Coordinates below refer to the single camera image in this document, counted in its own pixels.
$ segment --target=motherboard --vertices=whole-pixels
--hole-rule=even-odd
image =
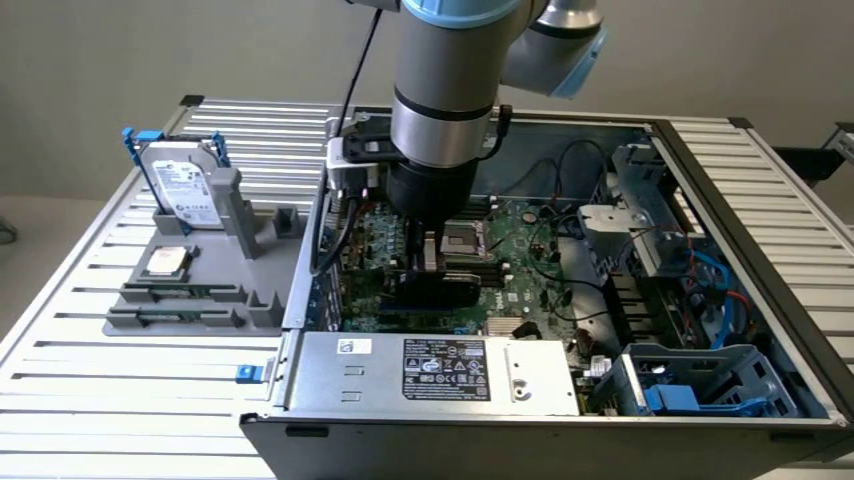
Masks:
[[[526,324],[538,338],[569,341],[572,290],[544,276],[564,278],[558,218],[572,220],[544,202],[485,199],[473,205],[448,222],[441,251],[449,271],[480,277],[478,302],[456,309],[408,308],[392,302],[389,291],[404,268],[406,219],[382,201],[368,203],[342,255],[341,330],[512,336]]]

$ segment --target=power supply label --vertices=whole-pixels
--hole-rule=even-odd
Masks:
[[[490,401],[484,340],[404,340],[408,400]]]

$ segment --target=green circuit board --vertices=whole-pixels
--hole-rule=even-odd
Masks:
[[[562,277],[560,262],[549,258],[554,232],[549,227],[537,228],[540,209],[540,205],[529,202],[509,201],[498,205],[481,221],[449,222],[446,229],[474,225],[472,228],[482,232],[485,244],[480,257],[448,255],[449,262],[494,265],[502,269],[505,285],[484,287],[478,304],[473,307],[453,311],[404,311],[385,305],[390,298],[386,293],[388,275],[396,269],[396,259],[402,258],[406,248],[404,218],[384,203],[364,208],[342,259],[342,331],[496,335],[490,325],[497,320],[510,324],[533,321],[544,338],[570,339],[574,335],[572,322],[560,320],[550,312],[553,302],[564,295],[566,287],[549,281],[532,268],[537,261],[544,272]],[[532,244],[546,251],[540,261],[530,253]],[[549,296],[548,303],[544,303],[544,291]],[[564,315],[572,317],[572,309],[566,310]]]

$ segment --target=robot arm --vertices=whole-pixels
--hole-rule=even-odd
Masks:
[[[357,0],[401,12],[390,164],[398,210],[441,225],[469,201],[500,84],[570,98],[605,29],[596,0]]]

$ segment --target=white wall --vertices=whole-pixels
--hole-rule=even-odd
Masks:
[[[612,39],[573,103],[518,108],[747,116],[779,144],[854,118],[854,2],[602,0]],[[186,93],[338,102],[372,11],[341,0],[0,0],[0,192],[106,198],[126,125],[161,127]],[[388,103],[384,20],[357,101]]]

